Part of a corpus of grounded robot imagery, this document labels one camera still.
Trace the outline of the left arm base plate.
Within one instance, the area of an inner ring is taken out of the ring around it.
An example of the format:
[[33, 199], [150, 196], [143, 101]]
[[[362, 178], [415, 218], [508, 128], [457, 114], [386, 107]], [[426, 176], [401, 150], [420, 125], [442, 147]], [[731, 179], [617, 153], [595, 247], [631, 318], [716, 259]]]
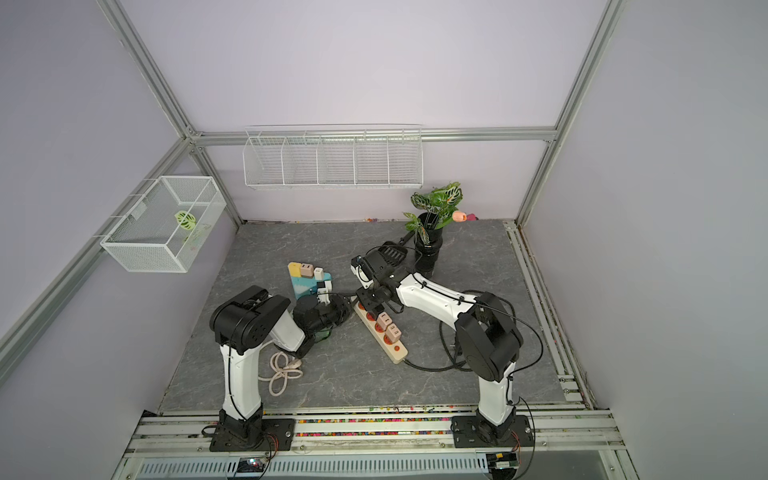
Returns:
[[289, 418], [258, 418], [252, 422], [227, 419], [213, 431], [211, 452], [287, 452], [294, 439], [296, 421]]

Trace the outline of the beige power strip red sockets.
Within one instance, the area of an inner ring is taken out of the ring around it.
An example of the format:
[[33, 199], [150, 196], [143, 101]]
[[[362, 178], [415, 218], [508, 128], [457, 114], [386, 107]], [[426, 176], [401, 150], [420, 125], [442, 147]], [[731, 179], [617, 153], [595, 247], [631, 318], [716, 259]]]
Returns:
[[396, 344], [388, 344], [385, 342], [385, 338], [384, 338], [385, 331], [380, 331], [376, 328], [376, 319], [381, 312], [378, 314], [374, 314], [366, 310], [361, 302], [357, 302], [355, 304], [354, 311], [360, 317], [363, 324], [368, 328], [368, 330], [374, 336], [375, 340], [378, 342], [378, 344], [381, 346], [381, 348], [384, 350], [384, 352], [387, 354], [390, 360], [394, 364], [402, 363], [408, 355], [408, 350], [405, 347], [405, 345], [402, 343], [401, 338], [400, 338], [400, 341], [397, 342]]

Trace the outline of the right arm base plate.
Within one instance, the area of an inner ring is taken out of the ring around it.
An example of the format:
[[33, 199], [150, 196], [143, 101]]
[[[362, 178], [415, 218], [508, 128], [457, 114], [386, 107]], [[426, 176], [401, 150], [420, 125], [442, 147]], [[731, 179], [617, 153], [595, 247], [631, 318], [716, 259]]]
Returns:
[[454, 416], [450, 430], [456, 448], [532, 447], [534, 429], [524, 415], [510, 415], [501, 425], [493, 425], [479, 414]]

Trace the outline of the pink USB charger plug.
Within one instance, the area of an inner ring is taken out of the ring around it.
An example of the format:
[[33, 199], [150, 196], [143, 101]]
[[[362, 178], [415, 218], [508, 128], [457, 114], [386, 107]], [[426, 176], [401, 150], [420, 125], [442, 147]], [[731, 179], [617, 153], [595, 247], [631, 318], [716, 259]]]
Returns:
[[401, 335], [402, 332], [394, 323], [389, 324], [384, 332], [385, 342], [388, 344], [396, 344], [400, 341]]
[[380, 331], [386, 331], [392, 324], [392, 318], [386, 313], [381, 312], [376, 319], [376, 328]]

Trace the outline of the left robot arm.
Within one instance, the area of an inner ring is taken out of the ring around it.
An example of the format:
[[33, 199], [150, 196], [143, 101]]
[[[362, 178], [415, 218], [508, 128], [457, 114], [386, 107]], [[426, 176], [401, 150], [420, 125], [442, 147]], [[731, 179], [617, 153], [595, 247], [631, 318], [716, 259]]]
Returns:
[[271, 340], [282, 352], [303, 358], [322, 331], [344, 323], [353, 312], [351, 295], [338, 292], [290, 300], [253, 285], [216, 308], [209, 326], [224, 363], [225, 400], [220, 424], [240, 438], [256, 429], [263, 414], [257, 385], [259, 353]]

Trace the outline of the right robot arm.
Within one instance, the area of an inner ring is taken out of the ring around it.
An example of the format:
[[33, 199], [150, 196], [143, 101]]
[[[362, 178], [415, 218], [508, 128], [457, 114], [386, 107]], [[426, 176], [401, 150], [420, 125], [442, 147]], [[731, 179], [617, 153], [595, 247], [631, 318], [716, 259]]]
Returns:
[[362, 318], [374, 322], [391, 302], [419, 310], [452, 328], [464, 359], [478, 377], [479, 421], [496, 430], [514, 422], [512, 379], [524, 339], [513, 313], [489, 292], [461, 293], [441, 286], [371, 251], [351, 260], [361, 284], [356, 291]]

